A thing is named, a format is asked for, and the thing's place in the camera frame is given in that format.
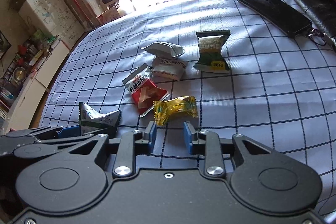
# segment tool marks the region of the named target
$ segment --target phone screen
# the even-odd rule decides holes
[[[238,0],[279,27],[289,37],[311,27],[311,21],[281,0]]]

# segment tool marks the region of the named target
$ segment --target wooden floor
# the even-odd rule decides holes
[[[84,37],[86,37],[88,34],[88,32],[85,32],[79,39],[78,41],[75,43],[74,47],[72,48],[71,52],[77,47],[77,45],[83,40]],[[47,98],[48,98],[48,95],[49,95],[49,90],[51,90],[52,86],[54,85],[61,69],[63,68],[64,64],[66,63],[66,61],[68,60],[68,57],[69,55],[64,59],[63,63],[59,66],[57,72],[55,73],[54,77],[52,78],[49,86],[48,86],[48,92],[46,91],[44,94],[43,94],[43,97],[35,111],[35,114],[31,120],[31,123],[30,123],[30,126],[29,128],[37,128],[39,127],[39,123],[40,123],[40,119],[41,119],[41,116],[42,116],[42,111],[43,111],[43,108],[44,108],[44,105],[45,105],[45,102],[47,101]]]

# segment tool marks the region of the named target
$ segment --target yellow label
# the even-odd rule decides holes
[[[213,69],[225,69],[225,63],[223,61],[212,61],[211,68]]]

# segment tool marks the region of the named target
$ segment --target white tablecloth with black grid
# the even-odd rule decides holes
[[[295,9],[293,0],[283,0]],[[199,58],[195,32],[230,30],[222,48],[231,73],[193,68]],[[175,0],[110,22],[83,39],[59,74],[44,107],[41,126],[78,123],[78,102],[100,113],[122,110],[118,134],[145,128],[122,80],[154,56],[141,50],[153,42],[182,45],[190,61],[181,81],[156,77],[170,98],[195,96],[199,118],[181,117],[158,127],[153,155],[138,167],[194,168],[203,156],[189,156],[182,122],[223,138],[247,135],[314,168],[323,181],[317,211],[336,209],[336,55],[308,38],[287,38],[237,0]],[[232,170],[229,160],[226,169]]]

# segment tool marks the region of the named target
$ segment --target white snack package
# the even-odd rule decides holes
[[[149,46],[143,47],[141,49],[160,58],[168,59],[178,58],[184,54],[182,46],[167,42],[154,42]]]
[[[156,57],[153,60],[151,74],[179,81],[188,62]]]
[[[101,128],[111,128],[115,134],[120,122],[121,110],[101,114],[84,102],[79,102],[79,120],[81,135]]]

